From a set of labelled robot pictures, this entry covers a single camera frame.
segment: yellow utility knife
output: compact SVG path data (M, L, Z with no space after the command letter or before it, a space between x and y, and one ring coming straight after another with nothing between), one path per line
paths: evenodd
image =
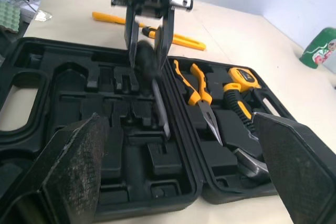
M92 12L92 17L94 18L94 20L97 20L97 21L116 23L120 25L125 25L125 22L126 22L124 18L109 15L109 14L99 13L99 12ZM139 27L143 28L142 33L145 36L155 39L156 28L146 26L144 23L139 23ZM189 47L189 48L202 50L202 51L206 49L206 45L204 43L188 38L188 37L184 37L179 34L174 34L172 43L175 45Z
M154 27L144 27L142 28L142 33L152 39L155 39L155 32L156 28ZM197 40L194 40L192 38L188 38L179 34L174 34L173 36L173 44L183 46L183 47L189 47L197 50L204 51L206 49L206 45L202 42L199 42Z

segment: white table surface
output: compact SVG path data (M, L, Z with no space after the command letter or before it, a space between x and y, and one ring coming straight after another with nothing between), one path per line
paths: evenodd
M110 6L110 0L43 0L40 9L51 20L33 21L25 37L75 42L126 49L124 27L94 21L91 12L124 17L125 8ZM158 20L139 18L150 26ZM336 152L336 77L325 69L313 70L298 57L302 48L261 16L201 2L187 13L176 11L174 32L202 41L205 51L172 45L169 55L199 58L248 66L255 69L297 121L309 126ZM278 196L210 205L198 199L183 211L118 220L113 223L250 223L290 224Z

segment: tape measure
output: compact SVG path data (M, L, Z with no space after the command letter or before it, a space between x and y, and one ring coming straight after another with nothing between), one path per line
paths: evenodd
M257 78L248 69L244 68L231 68L228 72L234 83L241 85L241 92L248 90L249 88L261 88Z

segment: black rubber pad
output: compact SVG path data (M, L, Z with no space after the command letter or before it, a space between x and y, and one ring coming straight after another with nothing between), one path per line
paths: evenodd
M213 73L207 73L205 75L207 81L208 90L213 100L223 99L225 84L231 83L232 79L228 75L225 69L214 69Z
M228 148L222 147L217 141L201 142L201 148L215 176L232 174L237 171L237 158Z
M336 156L307 126L256 114L271 180L293 222L336 223Z
M207 124L206 124L206 121L203 117L203 114L199 106L198 105L196 106L188 105L187 107L188 107L190 118L191 118L191 121L194 127L198 130L206 130Z
M223 144L234 150L240 148L252 157L260 159L262 151L259 143L248 136L244 124L231 110L214 110Z

